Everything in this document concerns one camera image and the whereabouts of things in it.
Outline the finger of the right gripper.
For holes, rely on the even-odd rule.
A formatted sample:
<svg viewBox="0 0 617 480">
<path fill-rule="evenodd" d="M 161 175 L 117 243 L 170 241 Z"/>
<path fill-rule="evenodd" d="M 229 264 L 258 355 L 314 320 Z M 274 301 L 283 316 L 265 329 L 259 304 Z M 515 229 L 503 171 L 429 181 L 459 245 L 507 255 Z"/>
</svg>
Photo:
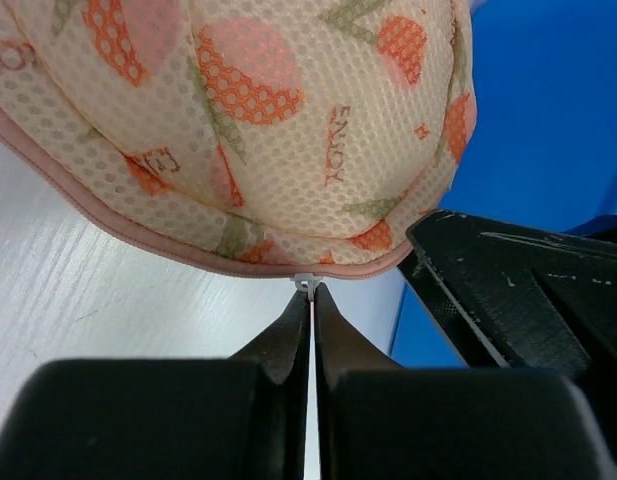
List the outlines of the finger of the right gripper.
<svg viewBox="0 0 617 480">
<path fill-rule="evenodd" d="M 399 363 L 552 369 L 617 395 L 617 215 L 561 233 L 440 210 L 407 237 Z"/>
</svg>

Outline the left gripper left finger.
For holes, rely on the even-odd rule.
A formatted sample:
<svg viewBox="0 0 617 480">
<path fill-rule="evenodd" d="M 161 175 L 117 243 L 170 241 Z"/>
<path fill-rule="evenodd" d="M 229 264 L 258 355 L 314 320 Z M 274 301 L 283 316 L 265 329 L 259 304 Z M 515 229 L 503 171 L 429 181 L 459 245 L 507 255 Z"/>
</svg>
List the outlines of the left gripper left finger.
<svg viewBox="0 0 617 480">
<path fill-rule="evenodd" d="M 0 479 L 300 479 L 309 299 L 225 359 L 39 367 L 0 432 Z"/>
</svg>

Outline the floral mesh laundry bag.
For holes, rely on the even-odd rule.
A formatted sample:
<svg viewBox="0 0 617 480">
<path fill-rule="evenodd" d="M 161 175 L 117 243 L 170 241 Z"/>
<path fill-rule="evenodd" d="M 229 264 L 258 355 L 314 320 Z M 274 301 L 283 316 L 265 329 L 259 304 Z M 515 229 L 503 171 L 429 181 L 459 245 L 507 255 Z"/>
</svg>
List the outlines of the floral mesh laundry bag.
<svg viewBox="0 0 617 480">
<path fill-rule="evenodd" d="M 0 1 L 0 141 L 115 237 L 380 274 L 476 124 L 468 1 Z"/>
</svg>

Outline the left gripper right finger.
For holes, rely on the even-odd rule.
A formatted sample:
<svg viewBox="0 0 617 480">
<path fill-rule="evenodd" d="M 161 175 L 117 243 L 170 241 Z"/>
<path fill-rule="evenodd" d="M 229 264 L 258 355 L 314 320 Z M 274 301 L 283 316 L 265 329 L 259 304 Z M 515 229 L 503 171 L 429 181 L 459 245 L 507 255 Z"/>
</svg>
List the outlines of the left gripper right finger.
<svg viewBox="0 0 617 480">
<path fill-rule="evenodd" d="M 407 369 L 315 292 L 325 479 L 616 479 L 583 392 L 549 370 Z"/>
</svg>

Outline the white zipper pull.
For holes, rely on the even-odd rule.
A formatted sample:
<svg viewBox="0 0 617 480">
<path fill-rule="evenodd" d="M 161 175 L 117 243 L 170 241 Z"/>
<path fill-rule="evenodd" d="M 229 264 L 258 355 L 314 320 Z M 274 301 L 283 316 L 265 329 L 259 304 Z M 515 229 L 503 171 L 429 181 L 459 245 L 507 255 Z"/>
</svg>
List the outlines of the white zipper pull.
<svg viewBox="0 0 617 480">
<path fill-rule="evenodd" d="M 305 293 L 309 302 L 315 300 L 315 293 L 323 277 L 312 273 L 298 273 L 292 278 L 297 291 Z"/>
</svg>

